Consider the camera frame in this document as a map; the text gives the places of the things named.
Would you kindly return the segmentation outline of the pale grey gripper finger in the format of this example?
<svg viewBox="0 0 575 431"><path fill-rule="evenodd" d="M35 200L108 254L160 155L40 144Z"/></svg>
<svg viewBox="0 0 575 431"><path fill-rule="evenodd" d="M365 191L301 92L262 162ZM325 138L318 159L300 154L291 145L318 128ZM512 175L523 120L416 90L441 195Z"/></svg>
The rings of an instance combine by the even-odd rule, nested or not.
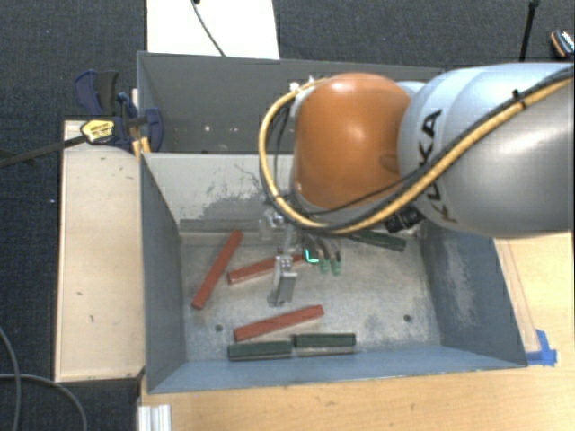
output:
<svg viewBox="0 0 575 431"><path fill-rule="evenodd" d="M295 270L296 260L294 258L287 259L282 267L282 301L289 303L292 300L297 272Z"/></svg>
<svg viewBox="0 0 575 431"><path fill-rule="evenodd" d="M268 304L271 307L278 307L283 304L281 297L281 286L283 279L282 258L280 255L275 257L273 279L270 294L268 295Z"/></svg>

